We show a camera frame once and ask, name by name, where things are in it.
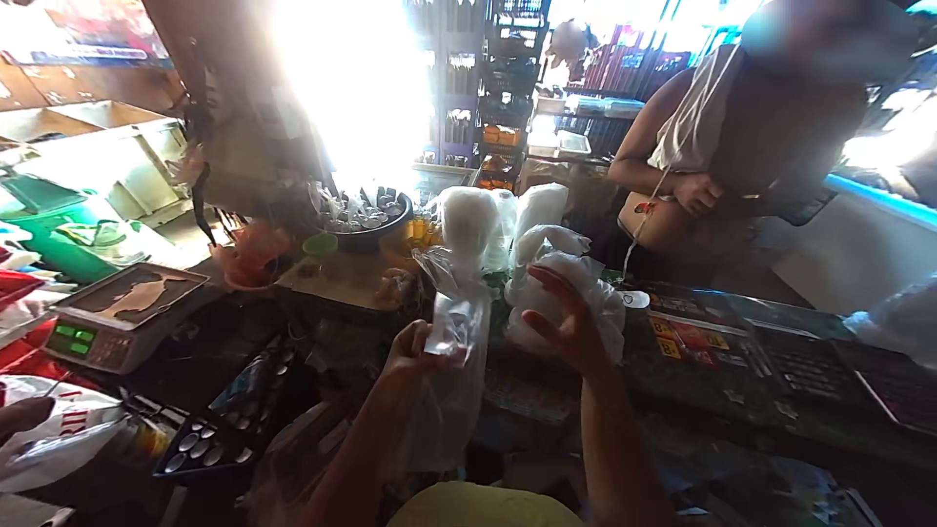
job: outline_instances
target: red and white bag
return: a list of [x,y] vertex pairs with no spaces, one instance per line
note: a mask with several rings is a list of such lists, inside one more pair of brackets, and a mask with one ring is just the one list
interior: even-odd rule
[[[0,375],[0,406],[43,397],[54,385],[35,375]],[[60,383],[49,397],[55,398],[49,418],[0,446],[0,492],[35,489],[78,470],[117,434],[126,415],[118,399],[75,384]]]

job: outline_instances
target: white cord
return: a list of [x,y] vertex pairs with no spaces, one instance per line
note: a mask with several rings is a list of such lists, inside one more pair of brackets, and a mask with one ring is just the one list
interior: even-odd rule
[[[733,48],[732,54],[729,55],[729,59],[725,61],[724,65],[722,65],[722,72],[720,72],[719,78],[716,80],[716,82],[718,82],[719,79],[722,78],[722,75],[725,74],[725,71],[729,68],[729,64],[731,64],[732,60],[736,57],[736,52],[738,52],[739,48],[741,48],[741,46],[739,45],[736,45],[735,48]],[[711,68],[709,70],[708,76],[706,77],[707,84],[709,84],[710,80],[712,79],[714,70],[715,68]],[[698,100],[693,103],[693,109],[695,110],[696,113],[699,113],[700,109],[709,103],[709,98],[712,97],[713,91],[715,90],[710,90],[709,93],[706,94],[706,98],[703,100],[703,104],[699,104]],[[674,122],[676,120],[677,120],[677,113],[674,112],[674,115],[672,115],[671,118],[667,120],[667,123],[666,123],[667,130],[664,132],[663,134],[664,136],[670,133],[670,130],[674,127]],[[687,142],[687,139],[689,138],[690,138],[690,130],[688,129],[687,133],[680,140],[680,144],[677,146],[677,151],[680,151],[683,149],[683,145]],[[657,197],[657,193],[661,189],[661,185],[663,185],[663,179],[667,177],[669,173],[670,173],[670,163],[668,162],[667,165],[663,168],[663,174],[661,174],[660,181],[657,182],[657,186],[654,187],[654,191],[650,193],[650,199],[647,201],[647,212],[645,213],[644,218],[641,219],[641,223],[638,223],[638,228],[634,230],[634,235],[632,236],[632,244],[628,246],[628,252],[625,253],[625,261],[621,265],[621,276],[623,278],[625,278],[628,274],[628,260],[632,258],[632,251],[634,251],[634,246],[638,245],[638,236],[640,236],[641,231],[644,230],[644,225],[645,223],[647,223],[647,219],[650,218],[652,214],[654,214],[654,206],[653,206],[654,198]]]

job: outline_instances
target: black bowl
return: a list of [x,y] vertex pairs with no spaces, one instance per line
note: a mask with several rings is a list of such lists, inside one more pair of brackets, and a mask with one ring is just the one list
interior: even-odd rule
[[404,205],[404,211],[396,218],[390,218],[377,229],[357,233],[332,233],[338,238],[338,250],[343,252],[378,252],[378,240],[397,227],[402,227],[413,218],[413,202],[407,194],[397,194],[397,202]]

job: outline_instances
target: tan bag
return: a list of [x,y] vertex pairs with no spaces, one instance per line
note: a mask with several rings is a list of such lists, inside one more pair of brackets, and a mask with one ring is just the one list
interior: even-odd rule
[[631,192],[625,206],[618,213],[618,221],[641,247],[657,253],[669,253],[680,244],[692,222],[692,216],[677,201],[668,202],[660,198]]

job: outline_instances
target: price tag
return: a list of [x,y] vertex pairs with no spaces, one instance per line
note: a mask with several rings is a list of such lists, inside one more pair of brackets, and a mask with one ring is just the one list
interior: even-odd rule
[[680,358],[680,348],[670,339],[657,337],[657,347],[661,348],[661,353],[668,357]]
[[670,329],[670,324],[668,324],[667,321],[660,317],[648,318],[650,319],[650,326],[654,328],[654,335],[670,340],[677,339],[677,335],[674,334],[674,330]]
[[706,330],[703,332],[706,335],[706,343],[713,348],[721,348],[724,350],[729,349],[729,344],[722,337],[722,333],[718,331],[709,331]]

